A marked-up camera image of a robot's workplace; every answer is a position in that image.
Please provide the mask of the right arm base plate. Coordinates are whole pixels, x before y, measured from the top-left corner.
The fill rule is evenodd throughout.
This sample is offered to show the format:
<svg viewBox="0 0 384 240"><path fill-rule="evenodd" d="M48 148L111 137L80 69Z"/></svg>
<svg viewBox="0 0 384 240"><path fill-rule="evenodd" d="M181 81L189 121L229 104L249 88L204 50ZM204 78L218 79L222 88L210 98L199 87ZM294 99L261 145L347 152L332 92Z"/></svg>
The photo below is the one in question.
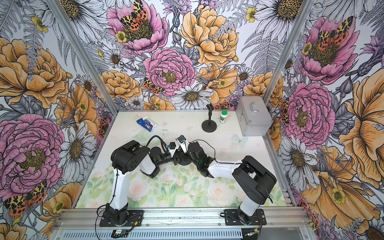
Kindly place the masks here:
<svg viewBox="0 0 384 240"><path fill-rule="evenodd" d="M264 210L257 209L252 216L243 213L238 209L225 209L220 213L225 219L226 226L264 226L267 224Z"/></svg>

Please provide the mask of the silver first aid case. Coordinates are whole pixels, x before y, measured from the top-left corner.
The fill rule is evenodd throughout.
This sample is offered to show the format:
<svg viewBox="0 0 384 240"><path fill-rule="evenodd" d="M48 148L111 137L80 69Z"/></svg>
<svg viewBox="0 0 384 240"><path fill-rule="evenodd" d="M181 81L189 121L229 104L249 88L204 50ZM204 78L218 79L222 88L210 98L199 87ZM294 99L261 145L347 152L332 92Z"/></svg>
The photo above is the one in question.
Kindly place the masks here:
<svg viewBox="0 0 384 240"><path fill-rule="evenodd" d="M242 96L236 113L244 137L264 136L273 123L262 97Z"/></svg>

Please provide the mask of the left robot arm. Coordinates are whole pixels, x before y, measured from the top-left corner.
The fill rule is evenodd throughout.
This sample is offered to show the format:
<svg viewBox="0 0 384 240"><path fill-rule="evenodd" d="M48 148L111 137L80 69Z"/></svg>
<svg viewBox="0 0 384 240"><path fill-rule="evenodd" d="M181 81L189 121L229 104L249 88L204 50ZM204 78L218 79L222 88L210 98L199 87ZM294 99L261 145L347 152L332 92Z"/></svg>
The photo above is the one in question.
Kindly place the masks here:
<svg viewBox="0 0 384 240"><path fill-rule="evenodd" d="M162 152L159 147L150 149L132 140L114 150L111 155L114 168L113 194L105 206L100 227L119 227L128 224L131 215L128 211L129 187L132 174L137 168L153 179L163 164L169 162L189 164L189 144L185 139L177 140L166 145L165 152Z"/></svg>

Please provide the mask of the white green-capped pill bottle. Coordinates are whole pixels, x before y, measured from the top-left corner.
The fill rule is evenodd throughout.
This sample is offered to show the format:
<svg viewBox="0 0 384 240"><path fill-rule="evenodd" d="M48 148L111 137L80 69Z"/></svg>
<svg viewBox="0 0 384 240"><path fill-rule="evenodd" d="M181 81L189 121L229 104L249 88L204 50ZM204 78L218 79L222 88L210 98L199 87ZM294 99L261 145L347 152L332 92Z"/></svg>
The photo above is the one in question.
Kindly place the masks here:
<svg viewBox="0 0 384 240"><path fill-rule="evenodd" d="M228 111L227 110L222 110L221 111L221 115L220 115L220 123L224 124L227 117L228 117Z"/></svg>

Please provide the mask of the aluminium front rail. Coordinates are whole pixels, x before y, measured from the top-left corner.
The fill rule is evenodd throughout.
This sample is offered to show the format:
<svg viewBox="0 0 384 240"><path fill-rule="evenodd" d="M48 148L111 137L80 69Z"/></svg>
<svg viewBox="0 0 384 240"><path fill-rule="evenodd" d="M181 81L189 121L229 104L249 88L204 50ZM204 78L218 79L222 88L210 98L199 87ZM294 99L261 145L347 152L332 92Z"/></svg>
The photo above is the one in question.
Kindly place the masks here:
<svg viewBox="0 0 384 240"><path fill-rule="evenodd" d="M221 216L226 208L147 208L143 209L138 230L229 228ZM65 210L54 227L55 230L95 230L103 220L103 211L96 209ZM261 207L253 217L253 223L262 223L262 228L303 228L310 220L302 207Z"/></svg>

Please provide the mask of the black round stand base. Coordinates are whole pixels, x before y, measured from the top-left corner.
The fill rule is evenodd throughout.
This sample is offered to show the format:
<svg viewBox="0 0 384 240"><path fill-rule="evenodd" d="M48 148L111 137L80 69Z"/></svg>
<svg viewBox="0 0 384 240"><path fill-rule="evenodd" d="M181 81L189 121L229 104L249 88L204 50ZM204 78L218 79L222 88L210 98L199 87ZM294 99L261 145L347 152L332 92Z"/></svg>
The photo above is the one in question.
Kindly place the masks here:
<svg viewBox="0 0 384 240"><path fill-rule="evenodd" d="M204 132L212 133L217 129L217 124L215 121L212 120L205 120L202 123L202 129Z"/></svg>

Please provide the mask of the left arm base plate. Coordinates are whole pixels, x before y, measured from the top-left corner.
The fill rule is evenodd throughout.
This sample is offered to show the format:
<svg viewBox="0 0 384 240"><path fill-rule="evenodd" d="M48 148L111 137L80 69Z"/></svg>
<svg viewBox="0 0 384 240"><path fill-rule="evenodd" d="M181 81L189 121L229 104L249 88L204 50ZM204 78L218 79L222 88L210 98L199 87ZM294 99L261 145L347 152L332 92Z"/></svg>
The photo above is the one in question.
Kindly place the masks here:
<svg viewBox="0 0 384 240"><path fill-rule="evenodd" d="M121 213L104 212L100 227L140 227L143 221L143 210L129 210Z"/></svg>

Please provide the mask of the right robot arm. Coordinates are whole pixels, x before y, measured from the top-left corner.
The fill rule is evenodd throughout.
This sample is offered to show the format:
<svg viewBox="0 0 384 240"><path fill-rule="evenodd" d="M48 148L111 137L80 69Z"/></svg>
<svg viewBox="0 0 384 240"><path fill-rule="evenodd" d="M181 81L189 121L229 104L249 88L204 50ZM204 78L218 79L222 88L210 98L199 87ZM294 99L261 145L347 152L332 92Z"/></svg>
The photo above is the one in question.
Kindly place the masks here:
<svg viewBox="0 0 384 240"><path fill-rule="evenodd" d="M182 141L179 149L193 163L198 172L206 178L228 178L235 180L246 194L236 213L229 214L242 225L252 225L257 219L257 210L270 198L277 179L266 167L252 156L230 163L220 162L208 156L197 141Z"/></svg>

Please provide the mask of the blue gauze bandage packet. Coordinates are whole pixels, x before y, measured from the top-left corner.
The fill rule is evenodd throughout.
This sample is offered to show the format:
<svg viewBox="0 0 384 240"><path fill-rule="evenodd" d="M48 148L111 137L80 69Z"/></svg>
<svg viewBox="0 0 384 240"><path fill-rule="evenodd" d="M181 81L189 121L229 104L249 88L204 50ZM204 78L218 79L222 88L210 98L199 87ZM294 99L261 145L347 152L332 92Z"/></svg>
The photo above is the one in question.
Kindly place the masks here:
<svg viewBox="0 0 384 240"><path fill-rule="evenodd" d="M154 128L157 128L159 125L150 119L149 116L141 117L137 120L137 124L139 124L141 127L146 129L147 131L151 132Z"/></svg>

